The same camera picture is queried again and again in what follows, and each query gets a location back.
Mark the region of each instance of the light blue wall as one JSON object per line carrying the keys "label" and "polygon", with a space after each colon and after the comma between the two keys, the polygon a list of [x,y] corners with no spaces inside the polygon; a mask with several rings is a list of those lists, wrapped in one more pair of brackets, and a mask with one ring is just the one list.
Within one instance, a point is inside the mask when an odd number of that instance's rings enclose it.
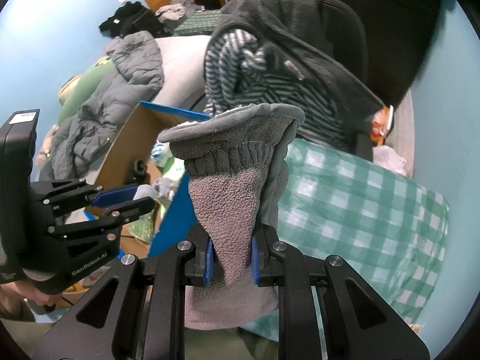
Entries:
{"label": "light blue wall", "polygon": [[98,26],[118,7],[118,0],[9,0],[0,12],[0,124],[40,108],[38,147],[58,120],[58,90],[93,64],[109,41]]}
{"label": "light blue wall", "polygon": [[456,0],[442,0],[412,97],[414,178],[450,203],[443,272],[419,319],[434,358],[480,290],[480,40]]}

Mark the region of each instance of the orange object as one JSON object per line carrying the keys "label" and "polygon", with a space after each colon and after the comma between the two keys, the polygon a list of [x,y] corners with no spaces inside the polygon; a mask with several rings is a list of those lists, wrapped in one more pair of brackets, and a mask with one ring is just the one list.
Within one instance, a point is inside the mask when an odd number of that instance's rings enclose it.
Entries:
{"label": "orange object", "polygon": [[393,123],[393,106],[383,107],[374,116],[371,122],[370,139],[376,146],[381,146],[385,142]]}

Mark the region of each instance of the gray sock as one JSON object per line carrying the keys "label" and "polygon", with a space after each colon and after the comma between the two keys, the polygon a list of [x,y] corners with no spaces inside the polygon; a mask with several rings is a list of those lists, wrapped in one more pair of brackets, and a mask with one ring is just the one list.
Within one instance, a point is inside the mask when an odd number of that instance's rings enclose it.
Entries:
{"label": "gray sock", "polygon": [[217,256],[211,285],[187,288],[186,327],[240,326],[277,307],[273,289],[258,288],[251,278],[251,231],[257,214],[277,225],[288,179],[284,158],[303,118],[292,105],[249,105],[160,134],[185,160],[195,213]]}

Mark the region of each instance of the pile of clothes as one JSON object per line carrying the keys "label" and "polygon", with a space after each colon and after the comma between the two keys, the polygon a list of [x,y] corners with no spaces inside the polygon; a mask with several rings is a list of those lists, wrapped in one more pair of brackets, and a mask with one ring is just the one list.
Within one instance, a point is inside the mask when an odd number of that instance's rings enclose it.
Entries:
{"label": "pile of clothes", "polygon": [[169,31],[173,31],[193,12],[205,10],[193,0],[172,0],[169,5],[160,7],[156,12],[160,23],[165,24]]}
{"label": "pile of clothes", "polygon": [[167,36],[152,10],[140,2],[125,1],[115,13],[98,26],[100,32],[110,38],[124,37],[139,31],[148,31],[154,38]]}
{"label": "pile of clothes", "polygon": [[352,152],[382,101],[335,61],[322,0],[231,0],[205,54],[212,116],[250,103],[297,105],[298,135]]}
{"label": "pile of clothes", "polygon": [[[91,95],[83,96],[85,101],[76,103],[55,134],[52,131],[51,149],[40,171],[40,180],[63,180],[88,174],[93,164],[105,156],[140,100],[152,100],[163,87],[162,54],[147,31],[118,38],[106,54],[108,64],[96,66],[104,68],[111,64],[105,75],[97,79],[95,74],[92,87],[86,72],[73,90],[72,96],[86,89]],[[88,85],[84,85],[81,81],[87,79]]]}

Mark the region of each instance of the green checkered blanket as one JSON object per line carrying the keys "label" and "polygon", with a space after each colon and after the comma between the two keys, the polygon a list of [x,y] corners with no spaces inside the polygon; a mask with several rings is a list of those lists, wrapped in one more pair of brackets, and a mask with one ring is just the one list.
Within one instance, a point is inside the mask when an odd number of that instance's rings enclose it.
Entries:
{"label": "green checkered blanket", "polygon": [[211,35],[220,18],[220,9],[193,12],[174,31],[174,36]]}
{"label": "green checkered blanket", "polygon": [[[278,204],[278,236],[304,254],[338,254],[407,322],[434,290],[448,204],[414,180],[341,151],[295,139]],[[245,326],[278,339],[278,313]]]}

